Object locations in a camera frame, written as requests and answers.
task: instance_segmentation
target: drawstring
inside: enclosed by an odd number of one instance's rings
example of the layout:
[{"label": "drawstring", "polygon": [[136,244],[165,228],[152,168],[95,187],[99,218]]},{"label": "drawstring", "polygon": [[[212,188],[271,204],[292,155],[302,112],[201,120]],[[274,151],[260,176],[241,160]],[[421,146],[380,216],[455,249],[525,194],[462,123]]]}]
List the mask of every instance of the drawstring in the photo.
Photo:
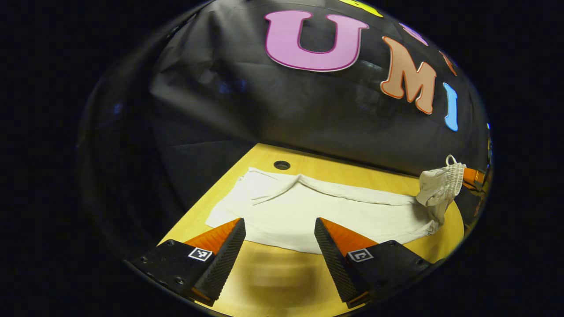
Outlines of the drawstring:
[{"label": "drawstring", "polygon": [[456,159],[455,159],[455,157],[452,156],[452,154],[449,154],[449,155],[447,156],[447,166],[450,166],[450,164],[448,163],[448,159],[452,159],[452,160],[454,161],[454,164],[456,164]]}]

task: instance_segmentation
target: wooden table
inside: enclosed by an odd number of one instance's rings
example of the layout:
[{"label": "wooden table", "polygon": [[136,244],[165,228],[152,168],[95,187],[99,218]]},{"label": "wooden table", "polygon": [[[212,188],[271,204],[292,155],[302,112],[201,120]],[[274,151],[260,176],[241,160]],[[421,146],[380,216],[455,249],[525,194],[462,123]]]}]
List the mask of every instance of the wooden table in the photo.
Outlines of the wooden table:
[{"label": "wooden table", "polygon": [[[290,169],[275,168],[274,162],[280,160],[289,162]],[[210,230],[205,221],[212,208],[233,189],[249,167],[290,175],[301,173],[326,182],[402,195],[416,196],[419,192],[417,177],[257,144],[200,198],[160,243],[168,239],[186,241]],[[462,217],[454,202],[446,211],[445,219],[445,224],[435,234],[405,246],[431,263],[448,256],[464,234]],[[235,317],[335,316],[350,311],[341,302],[321,254],[300,253],[250,241],[243,243],[219,300],[211,309]]]}]

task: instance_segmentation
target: orange object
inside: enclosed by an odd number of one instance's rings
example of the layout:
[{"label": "orange object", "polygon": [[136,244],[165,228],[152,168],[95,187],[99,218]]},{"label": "orange object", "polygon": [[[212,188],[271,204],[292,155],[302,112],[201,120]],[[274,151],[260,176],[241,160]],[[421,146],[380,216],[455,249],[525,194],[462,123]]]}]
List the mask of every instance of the orange object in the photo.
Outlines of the orange object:
[{"label": "orange object", "polygon": [[240,219],[241,218],[237,218],[210,231],[204,232],[199,236],[195,236],[186,241],[185,244],[212,251],[214,255],[217,255],[219,249]]},{"label": "orange object", "polygon": [[478,183],[481,186],[484,183],[485,177],[486,175],[480,171],[466,168],[464,169],[462,179],[469,185],[475,186]]},{"label": "orange object", "polygon": [[378,244],[363,235],[357,234],[353,230],[347,229],[327,219],[319,219],[323,222],[323,225],[331,235],[331,238],[333,238],[333,241],[339,248],[339,251],[341,251],[343,257],[345,257],[348,252]]}]

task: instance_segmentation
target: white towel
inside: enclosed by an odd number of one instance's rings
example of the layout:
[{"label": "white towel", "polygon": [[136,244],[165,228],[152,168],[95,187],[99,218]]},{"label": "white towel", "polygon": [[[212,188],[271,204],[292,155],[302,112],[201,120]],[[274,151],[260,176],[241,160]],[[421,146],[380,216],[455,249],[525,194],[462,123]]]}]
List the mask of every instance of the white towel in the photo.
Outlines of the white towel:
[{"label": "white towel", "polygon": [[[435,174],[440,174],[435,177],[437,182],[422,186],[422,191],[431,193],[430,196],[445,187],[442,183],[445,173]],[[396,240],[405,244],[438,230],[442,223],[436,215],[442,213],[444,219],[444,212],[452,202],[448,198],[435,199],[434,205],[427,207],[413,196],[323,182],[302,174],[249,168],[213,208],[206,225],[218,227],[241,217],[245,219],[245,240],[321,254],[314,236],[317,217],[378,243]]]}]

